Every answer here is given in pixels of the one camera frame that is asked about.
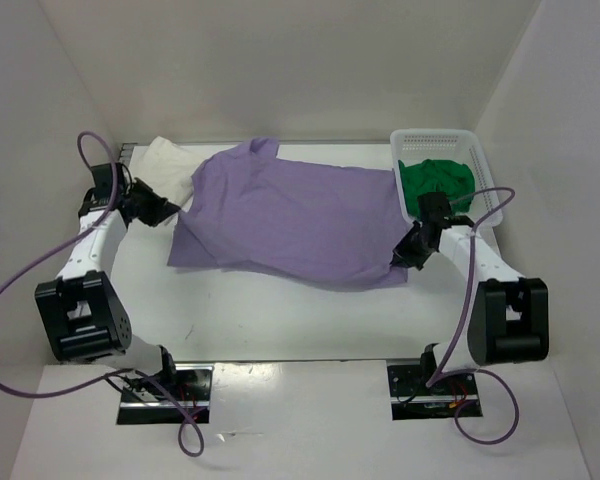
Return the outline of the white t shirt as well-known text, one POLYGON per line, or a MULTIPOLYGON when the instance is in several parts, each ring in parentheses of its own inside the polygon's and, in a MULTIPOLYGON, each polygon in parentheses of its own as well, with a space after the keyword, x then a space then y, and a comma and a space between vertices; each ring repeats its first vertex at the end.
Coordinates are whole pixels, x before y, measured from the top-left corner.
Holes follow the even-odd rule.
POLYGON ((193 197, 192 175, 205 158, 158 136, 131 160, 131 173, 156 194, 183 207, 193 197))

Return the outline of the purple t shirt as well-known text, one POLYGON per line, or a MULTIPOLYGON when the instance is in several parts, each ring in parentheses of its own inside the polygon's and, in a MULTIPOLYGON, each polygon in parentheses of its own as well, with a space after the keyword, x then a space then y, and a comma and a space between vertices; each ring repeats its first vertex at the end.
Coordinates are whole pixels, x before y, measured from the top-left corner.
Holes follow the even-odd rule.
POLYGON ((274 138, 220 151, 193 173, 168 265, 246 270, 316 286, 401 285, 392 263, 406 235, 390 170, 281 159, 274 138))

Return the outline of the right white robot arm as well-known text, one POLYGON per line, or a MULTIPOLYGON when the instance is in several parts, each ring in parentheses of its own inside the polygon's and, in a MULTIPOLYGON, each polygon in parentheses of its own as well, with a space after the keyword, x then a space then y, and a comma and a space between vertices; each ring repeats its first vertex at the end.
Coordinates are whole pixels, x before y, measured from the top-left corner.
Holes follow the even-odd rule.
POLYGON ((419 368, 430 393, 454 375, 498 364, 546 359, 549 353, 549 292, 539 278, 509 266, 482 238, 485 217, 455 215, 442 192, 418 198, 420 218, 393 250, 396 267, 421 270, 434 254, 444 256, 466 280, 464 304, 451 339, 427 348, 431 361, 419 368))

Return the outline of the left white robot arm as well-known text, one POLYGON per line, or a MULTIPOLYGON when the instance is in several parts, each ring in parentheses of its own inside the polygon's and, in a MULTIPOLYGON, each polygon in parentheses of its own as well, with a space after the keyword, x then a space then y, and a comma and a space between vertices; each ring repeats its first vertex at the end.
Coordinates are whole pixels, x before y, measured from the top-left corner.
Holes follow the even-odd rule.
POLYGON ((110 275, 133 221, 157 227, 180 207, 132 177, 121 163, 96 165, 90 171, 94 186, 78 212, 80 239, 55 279, 35 290, 51 351, 61 362, 127 359, 131 368, 146 373, 143 384, 149 393, 169 399, 180 385, 173 358, 165 347, 133 335, 110 275))

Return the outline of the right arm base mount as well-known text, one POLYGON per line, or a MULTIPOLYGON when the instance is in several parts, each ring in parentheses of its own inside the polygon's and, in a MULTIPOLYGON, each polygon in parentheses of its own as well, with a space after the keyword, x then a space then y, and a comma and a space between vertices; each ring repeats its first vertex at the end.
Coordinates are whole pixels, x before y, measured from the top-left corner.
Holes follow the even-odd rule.
POLYGON ((418 359, 386 363, 392 419, 433 420, 482 417, 476 381, 471 374, 443 379, 431 388, 418 359))

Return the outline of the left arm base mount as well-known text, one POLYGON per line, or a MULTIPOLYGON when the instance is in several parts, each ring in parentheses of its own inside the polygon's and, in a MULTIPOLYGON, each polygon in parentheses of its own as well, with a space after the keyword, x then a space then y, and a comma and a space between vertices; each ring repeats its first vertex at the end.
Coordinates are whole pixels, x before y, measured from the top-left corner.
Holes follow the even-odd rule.
MULTIPOLYGON (((198 424, 208 424, 213 366, 180 363, 175 373, 174 383, 162 381, 161 385, 198 424)), ((119 393, 117 425, 175 425, 184 420, 178 408, 148 380, 118 376, 109 384, 119 393)))

